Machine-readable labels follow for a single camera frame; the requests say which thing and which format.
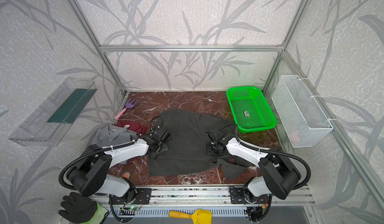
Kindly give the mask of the dark grey striped shirt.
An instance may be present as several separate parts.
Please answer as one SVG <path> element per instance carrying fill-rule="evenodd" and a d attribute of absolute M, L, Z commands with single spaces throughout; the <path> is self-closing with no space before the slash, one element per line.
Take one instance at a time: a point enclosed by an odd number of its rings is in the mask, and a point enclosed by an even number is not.
<path fill-rule="evenodd" d="M 224 176 L 233 180 L 252 166 L 250 162 L 230 154 L 223 157 L 207 155 L 207 144 L 210 143 L 207 132 L 222 130 L 225 135 L 233 134 L 234 122 L 182 109 L 165 110 L 160 117 L 163 119 L 162 127 L 171 136 L 167 141 L 168 150 L 156 159 L 148 160 L 150 176 L 188 175 L 220 166 Z"/>

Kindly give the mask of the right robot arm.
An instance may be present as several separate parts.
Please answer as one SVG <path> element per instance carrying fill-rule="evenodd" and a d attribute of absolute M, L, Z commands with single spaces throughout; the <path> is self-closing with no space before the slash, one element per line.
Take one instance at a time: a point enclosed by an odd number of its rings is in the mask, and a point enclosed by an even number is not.
<path fill-rule="evenodd" d="M 260 169 L 262 176 L 251 178 L 244 186 L 240 194 L 241 203 L 254 204 L 267 195 L 273 195 L 281 200 L 287 198 L 292 190 L 302 187 L 302 175 L 296 168 L 292 159 L 298 157 L 289 155 L 279 149 L 270 150 L 254 146 L 241 140 L 236 133 L 225 134 L 221 129 L 208 131 L 207 155 L 224 156 L 232 155 L 244 159 Z"/>

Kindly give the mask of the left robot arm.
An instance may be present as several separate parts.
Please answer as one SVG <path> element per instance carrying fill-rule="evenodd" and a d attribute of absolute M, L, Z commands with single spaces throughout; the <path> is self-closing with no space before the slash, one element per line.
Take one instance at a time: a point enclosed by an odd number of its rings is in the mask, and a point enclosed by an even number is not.
<path fill-rule="evenodd" d="M 83 197 L 106 194 L 132 200 L 137 195 L 135 185 L 127 178 L 109 175 L 109 170 L 136 157 L 157 158 L 167 151 L 170 137 L 163 128 L 144 135 L 113 125 L 101 128 L 81 156 L 63 168 L 59 182 Z"/>

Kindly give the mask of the green plastic basket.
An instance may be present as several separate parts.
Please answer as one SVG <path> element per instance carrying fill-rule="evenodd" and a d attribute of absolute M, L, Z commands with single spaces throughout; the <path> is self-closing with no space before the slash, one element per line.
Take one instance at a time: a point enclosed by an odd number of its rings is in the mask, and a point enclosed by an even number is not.
<path fill-rule="evenodd" d="M 233 87 L 226 94 L 239 132 L 263 132 L 276 127 L 277 119 L 259 88 Z"/>

